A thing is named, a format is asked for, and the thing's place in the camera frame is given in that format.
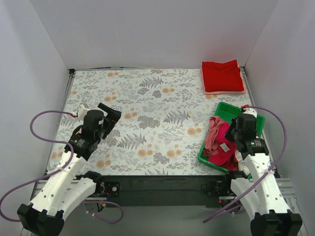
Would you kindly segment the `magenta t-shirt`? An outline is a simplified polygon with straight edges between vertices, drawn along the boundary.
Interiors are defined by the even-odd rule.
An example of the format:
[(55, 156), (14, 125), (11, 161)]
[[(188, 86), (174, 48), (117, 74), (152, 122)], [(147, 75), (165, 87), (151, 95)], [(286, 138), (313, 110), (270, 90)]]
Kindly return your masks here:
[(235, 158), (236, 144), (225, 137), (229, 129), (229, 123), (224, 122), (218, 130), (214, 145), (216, 149), (208, 157), (208, 161), (223, 167), (229, 171), (238, 170), (237, 160)]

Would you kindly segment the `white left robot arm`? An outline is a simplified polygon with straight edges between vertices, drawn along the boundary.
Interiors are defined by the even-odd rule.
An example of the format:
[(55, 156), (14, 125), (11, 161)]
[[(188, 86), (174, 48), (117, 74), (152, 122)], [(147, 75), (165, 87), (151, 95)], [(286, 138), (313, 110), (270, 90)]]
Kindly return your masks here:
[(105, 184), (101, 174), (96, 172), (89, 171), (74, 187), (70, 185), (99, 143), (113, 130), (121, 114), (102, 103), (93, 110), (84, 104), (79, 106), (74, 117), (82, 124), (65, 143), (60, 163), (30, 203), (20, 205), (17, 210), (24, 229), (37, 236), (57, 236), (69, 214), (87, 197), (111, 196), (111, 185)]

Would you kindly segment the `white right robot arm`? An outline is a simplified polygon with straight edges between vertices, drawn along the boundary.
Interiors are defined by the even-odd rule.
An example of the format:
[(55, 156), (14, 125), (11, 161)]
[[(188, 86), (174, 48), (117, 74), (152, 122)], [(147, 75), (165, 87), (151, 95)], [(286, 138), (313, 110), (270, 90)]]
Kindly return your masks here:
[(253, 236), (296, 236), (302, 227), (300, 214), (293, 213), (270, 169), (269, 150), (256, 135), (256, 117), (239, 114), (225, 136), (234, 141), (252, 176), (223, 182), (227, 195), (236, 194), (251, 220)]

